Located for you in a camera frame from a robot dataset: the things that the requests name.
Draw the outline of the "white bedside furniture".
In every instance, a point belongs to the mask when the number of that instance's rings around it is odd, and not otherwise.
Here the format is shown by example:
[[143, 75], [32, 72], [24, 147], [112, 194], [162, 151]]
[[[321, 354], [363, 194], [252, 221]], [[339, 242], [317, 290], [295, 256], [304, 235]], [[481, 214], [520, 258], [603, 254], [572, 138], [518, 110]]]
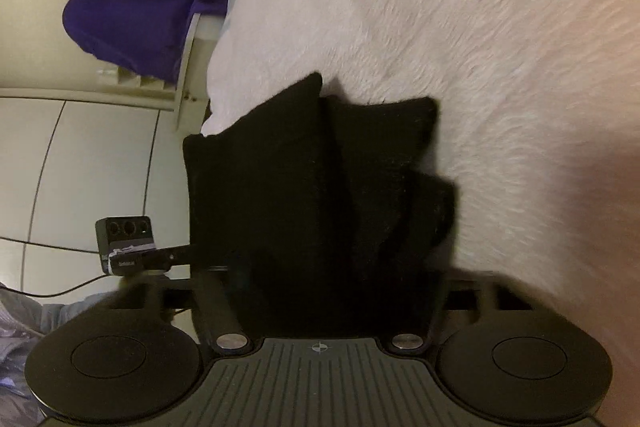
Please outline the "white bedside furniture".
[[177, 41], [159, 56], [132, 69], [105, 63], [96, 79], [107, 91], [144, 98], [170, 110], [177, 130], [198, 133], [209, 104], [207, 66], [223, 29], [222, 17], [196, 13], [186, 27], [178, 28]]

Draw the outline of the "black sweater with cream collar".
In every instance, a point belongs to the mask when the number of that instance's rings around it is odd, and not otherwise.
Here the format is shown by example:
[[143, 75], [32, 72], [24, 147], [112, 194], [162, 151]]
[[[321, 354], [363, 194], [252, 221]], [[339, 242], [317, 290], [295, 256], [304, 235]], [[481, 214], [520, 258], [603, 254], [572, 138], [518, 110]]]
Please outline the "black sweater with cream collar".
[[183, 141], [194, 265], [228, 268], [253, 336], [422, 335], [456, 213], [456, 188], [419, 168], [437, 103], [355, 105], [321, 87], [311, 74]]

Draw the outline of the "purple garment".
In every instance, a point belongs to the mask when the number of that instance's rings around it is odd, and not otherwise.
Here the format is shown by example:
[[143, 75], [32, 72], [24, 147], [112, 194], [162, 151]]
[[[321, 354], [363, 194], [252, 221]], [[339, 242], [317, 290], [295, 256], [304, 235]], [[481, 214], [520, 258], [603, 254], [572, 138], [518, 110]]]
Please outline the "purple garment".
[[62, 23], [84, 52], [132, 69], [172, 46], [192, 15], [227, 9], [228, 0], [68, 0]]

